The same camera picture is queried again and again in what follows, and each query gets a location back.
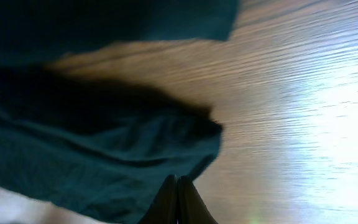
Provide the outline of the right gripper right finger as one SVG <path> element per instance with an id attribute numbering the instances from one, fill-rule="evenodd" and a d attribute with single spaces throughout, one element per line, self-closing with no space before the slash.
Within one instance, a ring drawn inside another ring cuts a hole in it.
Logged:
<path id="1" fill-rule="evenodd" d="M 180 224 L 218 224 L 188 176 L 178 179 L 177 189 Z"/>

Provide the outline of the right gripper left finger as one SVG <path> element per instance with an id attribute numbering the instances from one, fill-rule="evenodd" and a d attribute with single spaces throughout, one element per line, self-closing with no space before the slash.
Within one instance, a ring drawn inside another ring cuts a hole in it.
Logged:
<path id="1" fill-rule="evenodd" d="M 177 177 L 168 175 L 138 224 L 177 224 Z"/>

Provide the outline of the dark green shorts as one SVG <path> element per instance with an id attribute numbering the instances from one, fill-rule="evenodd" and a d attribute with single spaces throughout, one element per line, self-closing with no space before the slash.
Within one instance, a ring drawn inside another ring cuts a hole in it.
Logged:
<path id="1" fill-rule="evenodd" d="M 0 187 L 107 223 L 137 223 L 168 175 L 219 154 L 210 109 L 43 68 L 114 41 L 226 40 L 228 0 L 0 1 Z"/>

